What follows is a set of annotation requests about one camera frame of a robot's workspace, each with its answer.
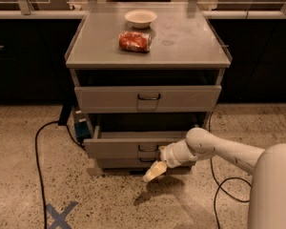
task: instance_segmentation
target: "black cabinet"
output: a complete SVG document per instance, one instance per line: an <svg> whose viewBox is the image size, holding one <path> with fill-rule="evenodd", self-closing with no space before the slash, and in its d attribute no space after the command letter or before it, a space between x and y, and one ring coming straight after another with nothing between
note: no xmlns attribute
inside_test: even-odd
<svg viewBox="0 0 286 229"><path fill-rule="evenodd" d="M64 53L79 20L0 20L0 104L65 102Z"/></svg>
<svg viewBox="0 0 286 229"><path fill-rule="evenodd" d="M211 20L233 57L221 102L286 102L286 20Z"/></svg>

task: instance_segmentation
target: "gray tabletop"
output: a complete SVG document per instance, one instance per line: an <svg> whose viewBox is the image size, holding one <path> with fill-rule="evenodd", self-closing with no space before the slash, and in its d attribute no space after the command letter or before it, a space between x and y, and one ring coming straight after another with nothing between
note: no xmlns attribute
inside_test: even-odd
<svg viewBox="0 0 286 229"><path fill-rule="evenodd" d="M124 18L130 10L152 10L155 21L145 30ZM150 52L118 47L123 31L152 36ZM67 60L69 68L227 68L230 65L208 22L192 3L104 3L92 6Z"/></svg>

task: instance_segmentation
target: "speckled concrete floor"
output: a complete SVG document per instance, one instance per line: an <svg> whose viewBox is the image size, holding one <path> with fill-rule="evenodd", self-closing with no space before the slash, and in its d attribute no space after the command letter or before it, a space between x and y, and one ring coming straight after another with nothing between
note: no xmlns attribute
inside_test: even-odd
<svg viewBox="0 0 286 229"><path fill-rule="evenodd" d="M60 111L60 106L0 106L0 229L43 228L34 137L43 124L57 120ZM219 104L211 130L262 148L286 142L286 104ZM216 228L217 186L209 160L190 172L146 184L142 176L95 169L63 126L46 127L38 147L47 204L52 206L49 228ZM214 158L214 172L219 181L251 180L220 157ZM249 186L239 180L227 182L225 188L238 198L249 197ZM246 228L248 204L219 193L216 207L221 228ZM61 227L55 227L59 221Z"/></svg>

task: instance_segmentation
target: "drawer handle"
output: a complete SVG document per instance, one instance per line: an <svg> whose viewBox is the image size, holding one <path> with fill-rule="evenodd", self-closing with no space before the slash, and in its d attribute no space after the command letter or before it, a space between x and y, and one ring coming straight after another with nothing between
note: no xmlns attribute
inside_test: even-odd
<svg viewBox="0 0 286 229"><path fill-rule="evenodd" d="M142 149L140 145L138 145L137 149L141 152L156 152L158 151L158 146L156 146L154 149L151 148L151 149Z"/></svg>
<svg viewBox="0 0 286 229"><path fill-rule="evenodd" d="M142 163L151 163L151 162L155 162L156 161L156 158L140 158L140 162Z"/></svg>
<svg viewBox="0 0 286 229"><path fill-rule="evenodd" d="M139 100L153 100L153 101L155 101L155 100L159 100L161 98L161 94L158 94L157 97L142 97L142 96L140 96L140 94L138 94L137 98Z"/></svg>

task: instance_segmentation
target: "can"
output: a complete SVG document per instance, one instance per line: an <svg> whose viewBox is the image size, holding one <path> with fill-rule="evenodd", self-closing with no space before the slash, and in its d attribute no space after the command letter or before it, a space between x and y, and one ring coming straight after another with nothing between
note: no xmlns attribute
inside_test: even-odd
<svg viewBox="0 0 286 229"><path fill-rule="evenodd" d="M119 47L133 52L149 52L152 38L148 33L138 31L124 31L119 34Z"/></svg>

